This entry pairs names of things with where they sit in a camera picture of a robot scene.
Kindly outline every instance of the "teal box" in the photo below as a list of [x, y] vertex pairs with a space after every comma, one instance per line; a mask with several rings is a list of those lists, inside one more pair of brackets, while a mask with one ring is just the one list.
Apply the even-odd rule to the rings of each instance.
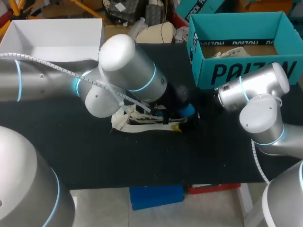
[[[268, 45], [278, 55], [204, 58], [201, 45]], [[278, 62], [289, 83], [303, 73], [303, 40], [283, 12], [193, 15], [189, 22], [187, 51], [196, 85], [218, 87], [264, 65]]]
[[198, 13], [215, 13], [224, 0], [182, 0], [176, 12], [189, 22], [190, 16]]
[[303, 38], [303, 17], [299, 17], [299, 18], [293, 17], [293, 18], [290, 18], [290, 21], [294, 25], [294, 28], [299, 33], [301, 38]]

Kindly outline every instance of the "white box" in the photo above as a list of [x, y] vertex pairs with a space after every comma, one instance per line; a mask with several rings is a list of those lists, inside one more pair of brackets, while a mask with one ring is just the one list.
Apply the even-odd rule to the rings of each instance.
[[14, 20], [0, 53], [23, 53], [52, 62], [97, 61], [103, 42], [102, 19]]

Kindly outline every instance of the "white floor tile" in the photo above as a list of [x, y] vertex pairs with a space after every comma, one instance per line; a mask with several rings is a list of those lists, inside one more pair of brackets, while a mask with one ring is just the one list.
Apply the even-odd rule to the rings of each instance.
[[243, 227], [235, 190], [187, 194], [183, 202], [133, 211], [129, 227]]
[[128, 188], [72, 190], [77, 197], [74, 227], [128, 227]]

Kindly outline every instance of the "white shoe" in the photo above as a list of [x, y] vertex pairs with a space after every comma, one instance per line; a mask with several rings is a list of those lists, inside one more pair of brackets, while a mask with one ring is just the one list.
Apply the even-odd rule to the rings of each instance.
[[120, 108], [112, 115], [112, 127], [119, 131], [138, 133], [149, 130], [168, 130], [181, 131], [178, 124], [185, 119], [169, 120], [168, 124], [163, 124], [163, 117], [152, 116], [151, 114], [143, 114], [136, 110], [136, 105], [127, 106], [128, 113], [124, 108]]

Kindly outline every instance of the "black mat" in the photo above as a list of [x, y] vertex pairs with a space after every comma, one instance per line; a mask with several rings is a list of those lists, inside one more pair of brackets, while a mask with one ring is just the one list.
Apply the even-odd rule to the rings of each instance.
[[[184, 44], [143, 49], [170, 81], [195, 87]], [[302, 102], [301, 89], [291, 87], [283, 97], [286, 123], [303, 124]], [[78, 98], [0, 103], [0, 110], [0, 125], [28, 138], [69, 189], [262, 182], [239, 113], [220, 116], [203, 136], [109, 133], [110, 118], [93, 117]], [[269, 179], [298, 161], [258, 157]]]

